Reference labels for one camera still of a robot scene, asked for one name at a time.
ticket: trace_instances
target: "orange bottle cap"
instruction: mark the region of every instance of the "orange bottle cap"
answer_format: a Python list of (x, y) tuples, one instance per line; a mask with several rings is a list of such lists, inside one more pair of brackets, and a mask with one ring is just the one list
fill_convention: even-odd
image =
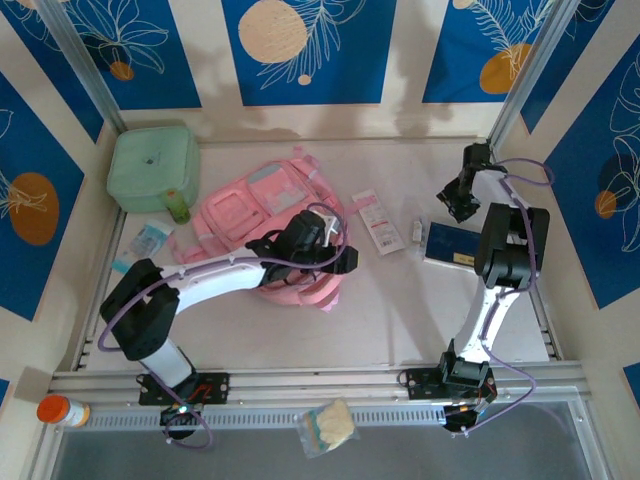
[(44, 423), (58, 423), (69, 413), (69, 400), (61, 395), (49, 395), (38, 405), (38, 419)]

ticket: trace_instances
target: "small box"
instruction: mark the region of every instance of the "small box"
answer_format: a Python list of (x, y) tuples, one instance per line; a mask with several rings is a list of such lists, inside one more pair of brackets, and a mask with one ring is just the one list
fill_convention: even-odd
[(188, 206), (198, 198), (200, 150), (186, 127), (131, 130), (118, 137), (107, 191), (125, 212), (165, 210), (161, 195), (179, 190)]

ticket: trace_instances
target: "snack package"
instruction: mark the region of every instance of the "snack package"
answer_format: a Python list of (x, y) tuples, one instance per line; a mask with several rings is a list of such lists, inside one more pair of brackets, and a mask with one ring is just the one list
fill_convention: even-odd
[(307, 458), (330, 452), (350, 438), (359, 438), (351, 411), (342, 399), (297, 415), (296, 423)]

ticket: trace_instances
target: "blue book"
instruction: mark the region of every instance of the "blue book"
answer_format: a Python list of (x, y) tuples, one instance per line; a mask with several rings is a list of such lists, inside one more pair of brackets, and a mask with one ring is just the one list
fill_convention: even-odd
[(431, 223), (424, 260), (473, 268), (480, 234), (441, 223)]

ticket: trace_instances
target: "orange circle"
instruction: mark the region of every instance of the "orange circle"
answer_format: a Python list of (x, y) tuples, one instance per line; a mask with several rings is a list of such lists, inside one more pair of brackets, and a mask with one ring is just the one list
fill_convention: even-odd
[(49, 395), (38, 405), (38, 420), (44, 423), (58, 423), (64, 420), (69, 413), (71, 404), (66, 397), (61, 395)]
[(30, 245), (42, 246), (56, 233), (60, 204), (53, 184), (39, 173), (18, 175), (9, 189), (11, 225)]
[(480, 88), (495, 95), (508, 93), (530, 50), (528, 43), (519, 43), (494, 55), (482, 67)]
[(616, 196), (608, 190), (603, 190), (596, 197), (596, 213), (605, 220), (616, 213)]
[(123, 82), (133, 80), (133, 69), (127, 63), (115, 61), (109, 66), (109, 71), (111, 75)]

